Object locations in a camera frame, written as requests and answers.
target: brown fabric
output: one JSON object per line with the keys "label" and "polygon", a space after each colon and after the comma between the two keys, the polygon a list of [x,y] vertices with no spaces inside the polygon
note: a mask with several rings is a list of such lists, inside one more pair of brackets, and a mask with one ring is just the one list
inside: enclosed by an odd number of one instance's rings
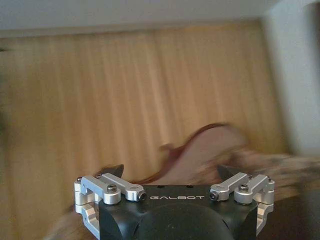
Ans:
{"label": "brown fabric", "polygon": [[179,160],[166,175],[150,185],[183,185],[195,170],[227,149],[245,146],[247,139],[234,127],[226,125],[208,129],[199,134],[181,153]]}

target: white wall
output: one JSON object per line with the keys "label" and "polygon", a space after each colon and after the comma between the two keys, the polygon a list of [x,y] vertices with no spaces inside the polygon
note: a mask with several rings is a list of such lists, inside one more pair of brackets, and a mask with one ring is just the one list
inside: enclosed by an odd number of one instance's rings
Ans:
{"label": "white wall", "polygon": [[320,156],[319,48],[307,7],[313,2],[283,0],[264,18],[291,150],[304,156]]}
{"label": "white wall", "polygon": [[0,0],[0,30],[258,18],[279,0]]}

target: patterned fabric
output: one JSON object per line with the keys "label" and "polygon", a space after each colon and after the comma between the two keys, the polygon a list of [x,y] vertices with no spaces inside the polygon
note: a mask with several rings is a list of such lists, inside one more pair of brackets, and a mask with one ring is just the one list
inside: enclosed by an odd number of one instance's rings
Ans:
{"label": "patterned fabric", "polygon": [[263,174],[275,181],[275,200],[301,191],[320,189],[320,157],[261,154],[246,147],[228,149],[199,167],[187,184],[216,184],[222,180],[217,165],[239,168],[253,176]]}

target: blurry object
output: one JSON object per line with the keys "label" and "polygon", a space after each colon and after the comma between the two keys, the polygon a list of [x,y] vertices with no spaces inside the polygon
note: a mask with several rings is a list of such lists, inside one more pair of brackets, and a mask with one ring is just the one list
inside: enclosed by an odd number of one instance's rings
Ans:
{"label": "blurry object", "polygon": [[[135,183],[144,185],[207,185],[222,181],[219,165],[238,168],[253,176],[263,174],[277,182],[275,199],[285,199],[310,189],[307,183],[320,178],[320,158],[287,154],[262,154],[247,147],[239,130],[228,124],[210,124],[199,129],[183,146],[169,150],[162,170]],[[89,231],[75,212],[67,213],[47,240],[87,239]]]}
{"label": "blurry object", "polygon": [[169,149],[168,158],[159,172],[137,184],[183,185],[195,170],[224,151],[247,145],[246,137],[229,124],[214,123],[196,131],[184,145]]}

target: wall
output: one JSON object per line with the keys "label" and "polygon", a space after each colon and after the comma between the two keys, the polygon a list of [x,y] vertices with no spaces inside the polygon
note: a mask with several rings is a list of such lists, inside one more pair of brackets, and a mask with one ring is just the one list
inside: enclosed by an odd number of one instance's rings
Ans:
{"label": "wall", "polygon": [[319,48],[306,7],[312,2],[283,0],[265,17],[290,148],[305,156],[320,155]]}
{"label": "wall", "polygon": [[123,163],[126,179],[148,177],[161,145],[209,123],[234,124],[259,151],[287,150],[259,22],[0,46],[7,239],[40,239],[78,176]]}
{"label": "wall", "polygon": [[0,0],[0,30],[96,27],[230,21],[260,17],[278,0]]}

